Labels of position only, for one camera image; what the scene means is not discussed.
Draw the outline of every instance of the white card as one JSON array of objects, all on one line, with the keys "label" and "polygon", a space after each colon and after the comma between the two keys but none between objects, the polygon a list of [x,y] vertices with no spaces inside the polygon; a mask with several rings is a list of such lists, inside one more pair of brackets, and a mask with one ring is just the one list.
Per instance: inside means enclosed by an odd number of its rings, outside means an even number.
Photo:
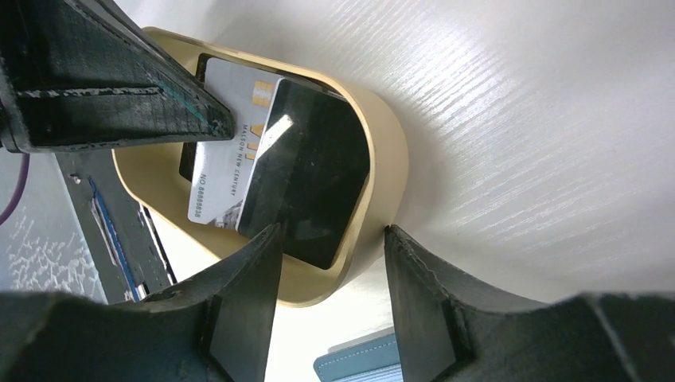
[{"label": "white card", "polygon": [[236,228],[248,179],[267,122],[275,85],[282,76],[211,57],[204,86],[234,115],[230,141],[199,142],[194,161],[188,218]]}]

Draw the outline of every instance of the wood grain texture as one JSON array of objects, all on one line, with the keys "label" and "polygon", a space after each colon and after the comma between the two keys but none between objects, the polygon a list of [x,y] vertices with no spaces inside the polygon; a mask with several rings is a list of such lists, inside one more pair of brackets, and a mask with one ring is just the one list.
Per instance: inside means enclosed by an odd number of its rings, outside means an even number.
[{"label": "wood grain texture", "polygon": [[[479,279],[547,302],[675,289],[672,1],[118,1],[377,92],[410,148],[397,224]],[[384,261],[323,304],[277,311],[269,376],[311,380],[328,347],[391,325]]]}]

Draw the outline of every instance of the card chip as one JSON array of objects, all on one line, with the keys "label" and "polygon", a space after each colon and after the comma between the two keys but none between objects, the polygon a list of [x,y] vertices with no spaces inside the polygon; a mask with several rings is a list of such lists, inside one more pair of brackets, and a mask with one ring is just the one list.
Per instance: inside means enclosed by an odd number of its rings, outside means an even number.
[{"label": "card chip", "polygon": [[270,107],[275,85],[268,82],[256,81],[253,87],[252,101],[256,105]]}]

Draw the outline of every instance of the dark card surface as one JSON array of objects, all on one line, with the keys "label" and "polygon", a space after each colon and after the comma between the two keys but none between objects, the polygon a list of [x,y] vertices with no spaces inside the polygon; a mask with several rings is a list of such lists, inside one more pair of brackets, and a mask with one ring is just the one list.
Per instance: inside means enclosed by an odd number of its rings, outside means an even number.
[{"label": "dark card surface", "polygon": [[368,144],[344,100],[280,80],[237,230],[283,228],[284,253],[328,269],[370,168]]}]

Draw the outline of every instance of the card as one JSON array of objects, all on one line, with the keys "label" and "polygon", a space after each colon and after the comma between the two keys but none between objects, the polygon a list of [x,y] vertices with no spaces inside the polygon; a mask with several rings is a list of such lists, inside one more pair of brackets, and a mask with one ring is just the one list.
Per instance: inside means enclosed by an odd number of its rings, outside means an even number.
[{"label": "card", "polygon": [[204,87],[230,109],[236,131],[230,141],[197,144],[188,218],[235,229],[275,85],[282,76],[216,57],[202,60]]},{"label": "card", "polygon": [[237,231],[282,230],[283,253],[329,269],[363,192],[370,158],[353,107],[320,87],[281,79]]}]

